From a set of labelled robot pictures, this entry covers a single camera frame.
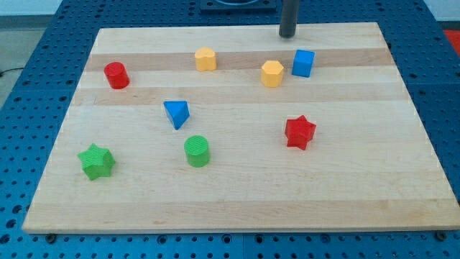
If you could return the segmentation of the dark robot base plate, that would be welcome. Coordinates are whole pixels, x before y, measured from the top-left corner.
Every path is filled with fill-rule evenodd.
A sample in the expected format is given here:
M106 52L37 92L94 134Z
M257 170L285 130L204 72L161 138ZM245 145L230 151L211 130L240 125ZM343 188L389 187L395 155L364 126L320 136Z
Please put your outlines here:
M275 11L276 0L198 0L201 13Z

